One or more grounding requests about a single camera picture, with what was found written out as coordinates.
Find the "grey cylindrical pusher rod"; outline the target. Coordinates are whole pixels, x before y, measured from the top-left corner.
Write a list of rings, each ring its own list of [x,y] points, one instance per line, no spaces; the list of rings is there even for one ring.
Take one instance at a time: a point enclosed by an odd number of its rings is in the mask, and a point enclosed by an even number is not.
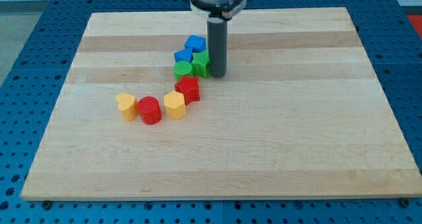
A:
[[[227,72],[227,22],[207,22],[210,74],[223,77]]]

